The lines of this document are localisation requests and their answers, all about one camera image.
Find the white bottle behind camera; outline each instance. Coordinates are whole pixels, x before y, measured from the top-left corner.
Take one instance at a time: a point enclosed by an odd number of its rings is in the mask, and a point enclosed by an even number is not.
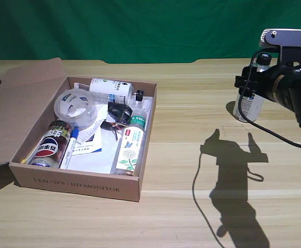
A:
[[[260,53],[256,59],[256,62],[252,65],[257,67],[257,72],[263,72],[270,68],[272,56],[267,53]],[[234,117],[242,122],[247,122],[240,114],[238,103],[240,94],[237,93],[235,106],[233,109]],[[243,114],[251,121],[255,121],[262,109],[264,98],[252,93],[251,97],[243,97],[241,102],[241,109]]]

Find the white plastic bottle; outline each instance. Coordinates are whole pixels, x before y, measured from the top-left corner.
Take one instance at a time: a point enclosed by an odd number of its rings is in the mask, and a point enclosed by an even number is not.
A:
[[[256,62],[252,65],[257,67],[257,72],[263,72],[270,68],[272,56],[267,53],[260,53]],[[242,122],[247,122],[240,114],[238,103],[240,94],[237,93],[233,114],[235,118]],[[262,109],[264,98],[252,93],[251,97],[243,97],[241,102],[241,108],[243,114],[251,121],[255,121]]]
[[[128,127],[122,130],[111,174],[137,176],[145,139],[147,113],[141,108],[133,109]]]

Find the pen cap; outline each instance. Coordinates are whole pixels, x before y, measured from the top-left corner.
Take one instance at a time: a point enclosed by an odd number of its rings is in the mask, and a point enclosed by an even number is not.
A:
[[[71,133],[71,138],[78,138],[78,134],[79,134],[79,129],[78,128],[73,129]]]

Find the black bottle cap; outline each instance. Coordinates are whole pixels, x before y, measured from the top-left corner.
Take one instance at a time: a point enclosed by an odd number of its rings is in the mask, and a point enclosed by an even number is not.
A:
[[[135,95],[135,100],[142,102],[142,99],[144,98],[144,91],[143,90],[137,90]]]
[[[256,59],[258,65],[268,66],[271,63],[272,56],[268,53],[260,53]]]

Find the clear plastic container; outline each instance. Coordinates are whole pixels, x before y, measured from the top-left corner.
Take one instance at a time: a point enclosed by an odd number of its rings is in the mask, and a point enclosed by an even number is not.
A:
[[[88,128],[97,118],[93,96],[84,89],[65,91],[56,99],[54,111],[60,120],[79,130]]]

